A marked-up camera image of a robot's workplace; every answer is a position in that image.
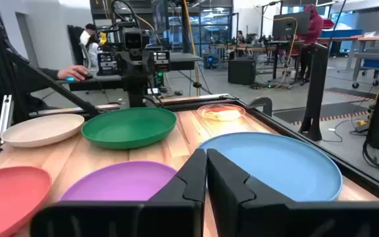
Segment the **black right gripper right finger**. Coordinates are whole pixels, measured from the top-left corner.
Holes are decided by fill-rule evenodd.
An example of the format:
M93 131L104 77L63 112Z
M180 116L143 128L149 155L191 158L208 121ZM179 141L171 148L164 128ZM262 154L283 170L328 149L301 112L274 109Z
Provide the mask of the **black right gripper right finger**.
M215 149L207 186L219 236L379 236L379 201L294 201Z

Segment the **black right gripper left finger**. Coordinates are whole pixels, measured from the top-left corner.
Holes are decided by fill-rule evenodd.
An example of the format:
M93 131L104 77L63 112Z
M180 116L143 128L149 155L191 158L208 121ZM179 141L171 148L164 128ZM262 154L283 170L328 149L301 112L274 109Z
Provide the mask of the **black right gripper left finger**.
M196 149L147 201L61 201L37 212L31 236L202 236L207 154Z

